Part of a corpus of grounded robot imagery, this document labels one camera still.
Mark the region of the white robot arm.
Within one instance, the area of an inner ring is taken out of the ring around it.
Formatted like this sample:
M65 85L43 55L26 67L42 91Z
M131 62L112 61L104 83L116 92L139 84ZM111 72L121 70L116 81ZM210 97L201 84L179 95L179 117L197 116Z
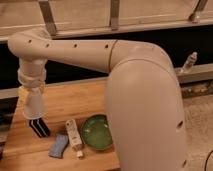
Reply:
M11 35L18 80L27 92L24 116L34 131L49 130L41 87L52 60L108 75L105 110L121 171L187 171L183 102L168 54L153 43L127 40L53 40L44 28Z

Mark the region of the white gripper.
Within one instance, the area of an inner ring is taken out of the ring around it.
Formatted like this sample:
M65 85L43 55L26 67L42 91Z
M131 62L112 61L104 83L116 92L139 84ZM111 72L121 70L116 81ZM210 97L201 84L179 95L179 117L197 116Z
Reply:
M46 70L43 69L38 75L29 76L25 74L21 69L18 70L18 81L22 86L18 88L19 100L25 103L28 91L25 88L41 88L45 86Z

